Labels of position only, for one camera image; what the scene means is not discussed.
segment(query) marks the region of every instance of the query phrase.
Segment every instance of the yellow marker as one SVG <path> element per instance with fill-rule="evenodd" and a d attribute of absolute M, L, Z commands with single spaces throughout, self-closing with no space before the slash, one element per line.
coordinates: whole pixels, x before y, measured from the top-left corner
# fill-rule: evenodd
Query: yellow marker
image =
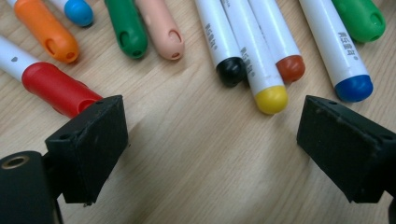
<path fill-rule="evenodd" d="M 289 97 L 248 1 L 221 0 L 221 3 L 241 49 L 257 107 L 270 115 L 282 111 Z"/>

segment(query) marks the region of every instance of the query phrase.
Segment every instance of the wood grain surface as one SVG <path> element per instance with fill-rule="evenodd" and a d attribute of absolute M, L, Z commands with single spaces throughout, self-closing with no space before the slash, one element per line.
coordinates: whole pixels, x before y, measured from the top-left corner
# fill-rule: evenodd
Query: wood grain surface
<path fill-rule="evenodd" d="M 247 83 L 222 85 L 194 1 L 166 0 L 186 41 L 178 61 L 162 58 L 151 42 L 144 58 L 128 58 L 104 1 L 87 2 L 94 24 L 80 28 L 45 1 L 79 43 L 71 64 L 53 60 L 7 1 L 0 2 L 0 35 L 102 96 L 123 95 L 130 146 L 95 204 L 58 199 L 66 224 L 388 223 L 390 195 L 376 204 L 349 203 L 296 144 L 307 94 L 339 102 L 297 0 L 277 2 L 306 72 L 287 86 L 289 105 L 274 116 L 258 110 Z M 361 103 L 342 104 L 396 132 L 396 2 L 374 2 L 387 30 L 357 48 L 375 91 Z M 2 71 L 0 96 L 0 158 L 24 150 L 44 154 L 44 140 L 69 121 Z"/>

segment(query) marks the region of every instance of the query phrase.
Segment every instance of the marker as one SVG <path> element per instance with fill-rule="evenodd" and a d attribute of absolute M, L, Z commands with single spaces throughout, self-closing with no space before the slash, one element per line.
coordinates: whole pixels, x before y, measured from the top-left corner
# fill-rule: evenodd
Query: marker
<path fill-rule="evenodd" d="M 78 26 L 89 26 L 93 12 L 84 0 L 50 0 L 71 22 Z"/>
<path fill-rule="evenodd" d="M 195 0 L 195 5 L 220 80 L 234 87 L 246 78 L 247 70 L 221 2 Z"/>
<path fill-rule="evenodd" d="M 135 0 L 155 49 L 165 59 L 176 60 L 184 53 L 184 38 L 163 0 Z"/>
<path fill-rule="evenodd" d="M 105 0 L 121 50 L 133 59 L 143 57 L 148 48 L 145 26 L 132 0 Z"/>
<path fill-rule="evenodd" d="M 248 1 L 221 0 L 247 67 L 247 80 L 261 112 L 275 114 L 288 94 Z"/>
<path fill-rule="evenodd" d="M 303 57 L 275 0 L 249 0 L 251 9 L 283 81 L 291 83 L 305 72 Z"/>
<path fill-rule="evenodd" d="M 0 69 L 21 81 L 61 114 L 73 118 L 102 96 L 51 63 L 38 59 L 0 35 Z"/>
<path fill-rule="evenodd" d="M 78 57 L 77 40 L 41 0 L 7 1 L 14 8 L 18 19 L 25 24 L 52 58 L 63 63 L 71 63 Z"/>
<path fill-rule="evenodd" d="M 365 43 L 385 32 L 386 22 L 371 0 L 332 0 L 352 39 Z"/>
<path fill-rule="evenodd" d="M 373 83 L 332 0 L 300 0 L 320 55 L 338 97 L 358 102 L 373 92 Z"/>

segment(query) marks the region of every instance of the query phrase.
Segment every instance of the marker cap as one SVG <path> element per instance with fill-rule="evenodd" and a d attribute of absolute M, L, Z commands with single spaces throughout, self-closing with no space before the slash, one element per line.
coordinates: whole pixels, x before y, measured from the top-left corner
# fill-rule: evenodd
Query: marker cap
<path fill-rule="evenodd" d="M 176 60 L 184 53 L 184 38 L 164 0 L 135 0 L 158 53 Z"/>
<path fill-rule="evenodd" d="M 338 97 L 344 102 L 359 102 L 371 95 L 373 83 L 368 75 L 349 77 L 334 86 Z"/>
<path fill-rule="evenodd" d="M 386 22 L 371 0 L 332 0 L 349 35 L 365 43 L 377 40 L 385 32 Z"/>
<path fill-rule="evenodd" d="M 305 72 L 305 64 L 301 55 L 291 55 L 276 63 L 277 70 L 286 83 L 300 79 Z"/>
<path fill-rule="evenodd" d="M 228 58 L 218 64 L 216 70 L 220 80 L 227 87 L 234 87 L 247 77 L 247 70 L 241 58 Z"/>
<path fill-rule="evenodd" d="M 276 114 L 288 105 L 289 97 L 285 86 L 273 86 L 254 96 L 257 107 L 264 114 Z"/>
<path fill-rule="evenodd" d="M 92 9 L 84 0 L 68 0 L 64 5 L 64 14 L 79 26 L 91 25 L 93 21 Z"/>
<path fill-rule="evenodd" d="M 51 63 L 33 63 L 23 72 L 21 81 L 26 90 L 69 118 L 102 99 L 102 96 Z"/>
<path fill-rule="evenodd" d="M 131 58 L 143 57 L 148 37 L 143 22 L 131 0 L 105 0 L 117 42 Z"/>
<path fill-rule="evenodd" d="M 14 11 L 52 58 L 63 63 L 71 63 L 78 57 L 77 40 L 42 1 L 18 0 Z"/>

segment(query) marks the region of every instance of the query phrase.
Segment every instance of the red marker cap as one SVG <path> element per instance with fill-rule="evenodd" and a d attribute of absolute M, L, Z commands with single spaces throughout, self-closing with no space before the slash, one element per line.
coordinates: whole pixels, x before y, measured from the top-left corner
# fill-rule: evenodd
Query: red marker cap
<path fill-rule="evenodd" d="M 51 63 L 33 63 L 22 74 L 26 90 L 70 119 L 103 97 Z"/>
<path fill-rule="evenodd" d="M 305 72 L 303 57 L 291 55 L 276 63 L 277 70 L 285 83 L 291 83 L 300 79 Z"/>

